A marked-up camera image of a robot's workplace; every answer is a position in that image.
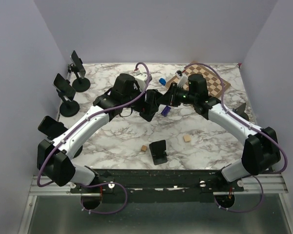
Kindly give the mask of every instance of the white marble surface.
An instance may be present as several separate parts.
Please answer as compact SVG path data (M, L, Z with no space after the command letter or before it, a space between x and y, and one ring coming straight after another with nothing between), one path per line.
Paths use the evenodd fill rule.
M148 64L153 81L149 88L156 88L164 93L159 78L169 80L176 70L184 64ZM84 93L76 93L75 100L81 109L70 118L60 116L66 127L71 127L92 105L95 98L113 86L118 74L129 73L135 64L85 64L86 77L91 87ZM248 103L237 65L213 65L221 77L231 87L225 93L225 103L235 108L243 102ZM97 131L85 144L83 152L73 162L93 168L114 169L221 169L239 159L242 145L227 131L217 124L205 120L189 106L172 107L167 117L160 113L151 122L147 122L134 112L129 117L116 117L109 124ZM251 109L248 111L253 120ZM185 143L183 135L191 135L191 142ZM153 141L165 139L167 142L168 162L155 166L149 148L144 153L141 146L148 146Z

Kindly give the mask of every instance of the wooden checkered board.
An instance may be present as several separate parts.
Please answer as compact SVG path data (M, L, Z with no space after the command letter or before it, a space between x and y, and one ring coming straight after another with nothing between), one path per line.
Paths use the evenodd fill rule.
M222 87L220 84L220 80L217 78L217 75L210 71L208 68L202 66L202 65L192 65L190 67L188 67L185 70L185 74L189 77L192 74L202 74L203 77L206 79L207 81L207 88L209 91L209 95L214 96L216 98L221 96L221 92L222 92ZM169 88L170 84L172 82L176 82L178 83L178 78L177 76L174 76L172 79L170 79L167 83L166 83L166 87ZM225 90L227 90L230 87L230 83L228 83L227 81L225 81L223 79L224 82L224 86L225 86ZM188 81L186 82L186 84L184 85L184 89L185 90L189 90L189 86L188 86Z

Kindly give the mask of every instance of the wooden cube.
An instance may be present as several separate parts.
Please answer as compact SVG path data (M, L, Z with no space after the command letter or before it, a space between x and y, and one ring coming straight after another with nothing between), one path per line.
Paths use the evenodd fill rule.
M142 151L142 152L147 151L147 146L143 145L143 146L141 147L141 151Z
M191 137L190 137L190 135L184 135L184 141L185 141L185 142L189 142L189 141L191 141Z

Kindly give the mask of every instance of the reflective floor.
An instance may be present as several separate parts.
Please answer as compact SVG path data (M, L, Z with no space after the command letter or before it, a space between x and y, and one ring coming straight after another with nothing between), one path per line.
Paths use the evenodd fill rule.
M259 195L236 197L233 208L255 205ZM104 205L101 210L117 209ZM279 195L266 195L260 209L247 214L222 211L215 204L128 204L118 214L89 215L78 197L38 197L30 234L289 234Z

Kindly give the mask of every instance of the blue object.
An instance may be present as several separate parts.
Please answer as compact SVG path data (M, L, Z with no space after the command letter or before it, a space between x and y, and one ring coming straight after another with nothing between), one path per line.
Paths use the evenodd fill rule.
M169 106L166 106L164 110L161 112L161 115L166 117L168 113L170 112L170 110L171 108Z
M160 78L159 82L162 84L162 85L166 85L166 80L164 78Z

